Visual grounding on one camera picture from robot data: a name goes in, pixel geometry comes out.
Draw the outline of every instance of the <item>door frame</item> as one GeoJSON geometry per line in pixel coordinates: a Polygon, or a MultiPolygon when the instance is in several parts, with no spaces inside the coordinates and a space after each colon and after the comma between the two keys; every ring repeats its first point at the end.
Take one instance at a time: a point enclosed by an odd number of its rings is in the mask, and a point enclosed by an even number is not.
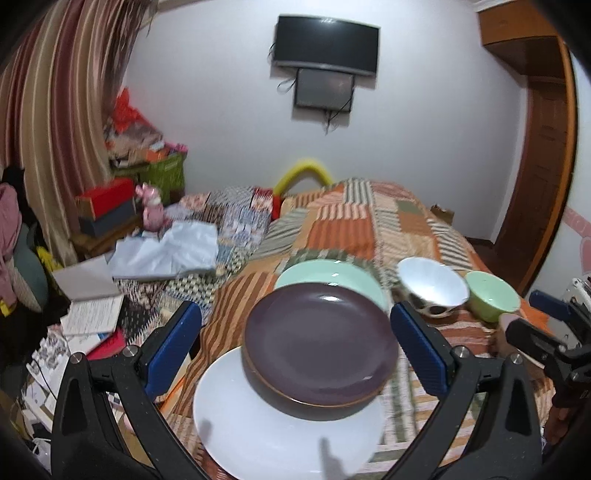
{"type": "MultiPolygon", "coordinates": [[[[574,155],[576,152],[576,145],[577,145],[577,96],[576,96],[576,85],[574,82],[574,72],[573,72],[573,65],[570,58],[569,49],[566,47],[564,42],[561,38],[557,39],[558,47],[560,48],[560,55],[562,58],[562,64],[564,69],[564,85],[566,87],[566,110],[567,110],[567,128],[566,128],[566,146],[564,148],[564,161],[563,161],[563,169],[562,174],[560,176],[560,183],[558,184],[558,192],[556,193],[556,199],[554,200],[554,205],[552,207],[552,211],[550,213],[550,219],[548,220],[548,225],[544,230],[542,235],[542,240],[534,254],[534,258],[531,261],[529,268],[527,269],[525,275],[519,282],[519,286],[517,287],[517,293],[520,295],[524,295],[527,293],[527,290],[531,287],[532,283],[535,280],[536,275],[538,274],[541,266],[544,263],[548,252],[550,251],[550,247],[552,246],[552,241],[556,235],[558,230],[558,226],[560,225],[560,220],[562,218],[562,214],[564,212],[564,208],[566,207],[566,200],[569,194],[570,182],[573,177],[573,169],[574,169],[574,155]]],[[[550,79],[540,78],[540,77],[532,77],[531,81],[552,81],[550,79]]],[[[517,180],[515,182],[515,189],[513,190],[513,195],[511,196],[511,202],[509,203],[509,208],[507,209],[507,213],[505,215],[505,219],[509,217],[511,211],[515,208],[515,201],[517,198],[517,191],[521,187],[521,183],[523,181],[523,174],[525,163],[523,159],[527,156],[528,149],[530,146],[530,130],[531,130],[531,118],[532,118],[532,109],[533,109],[533,101],[532,101],[532,92],[531,89],[528,89],[528,109],[527,109],[527,129],[525,133],[524,139],[524,147],[521,156],[521,164],[519,165],[519,172],[517,174],[517,180]]],[[[503,221],[503,225],[501,226],[501,231],[499,233],[499,239],[503,237],[506,233],[506,223],[503,221]]]]}

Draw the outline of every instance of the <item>red book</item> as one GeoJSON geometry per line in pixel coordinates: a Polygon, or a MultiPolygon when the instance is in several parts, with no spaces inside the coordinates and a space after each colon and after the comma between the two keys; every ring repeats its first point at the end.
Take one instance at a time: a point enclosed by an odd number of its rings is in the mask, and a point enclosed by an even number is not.
{"type": "Polygon", "coordinates": [[[88,360],[100,360],[117,355],[125,347],[125,338],[121,329],[117,328],[106,340],[88,352],[88,360]]]}
{"type": "Polygon", "coordinates": [[[134,197],[134,182],[117,178],[76,197],[78,215],[92,220],[102,217],[134,197]]]}

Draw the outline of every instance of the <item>tv screen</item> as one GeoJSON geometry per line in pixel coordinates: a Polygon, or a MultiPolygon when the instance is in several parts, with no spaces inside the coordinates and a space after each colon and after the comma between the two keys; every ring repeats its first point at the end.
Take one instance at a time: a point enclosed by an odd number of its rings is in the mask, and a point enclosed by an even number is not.
{"type": "Polygon", "coordinates": [[[295,83],[295,105],[331,112],[350,112],[353,75],[327,70],[300,69],[295,83]]]}
{"type": "Polygon", "coordinates": [[[359,75],[378,70],[379,28],[323,17],[281,15],[273,61],[359,75]]]}

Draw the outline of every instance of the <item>pink stuffed toy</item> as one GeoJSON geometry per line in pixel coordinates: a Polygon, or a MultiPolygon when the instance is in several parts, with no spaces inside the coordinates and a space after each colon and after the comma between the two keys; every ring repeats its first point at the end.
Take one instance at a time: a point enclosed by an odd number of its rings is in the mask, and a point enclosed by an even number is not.
{"type": "Polygon", "coordinates": [[[148,183],[135,187],[135,194],[142,199],[144,205],[144,229],[158,232],[164,224],[164,206],[160,200],[160,191],[148,183]]]}

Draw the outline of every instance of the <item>wooden door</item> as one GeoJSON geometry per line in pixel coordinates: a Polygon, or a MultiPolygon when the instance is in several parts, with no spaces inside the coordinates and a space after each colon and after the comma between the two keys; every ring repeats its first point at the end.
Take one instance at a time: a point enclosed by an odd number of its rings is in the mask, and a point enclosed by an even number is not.
{"type": "Polygon", "coordinates": [[[526,273],[539,256],[558,201],[558,189],[564,181],[568,126],[564,84],[533,81],[529,88],[524,153],[511,204],[495,244],[497,256],[506,265],[505,280],[520,293],[526,288],[526,273]]]}

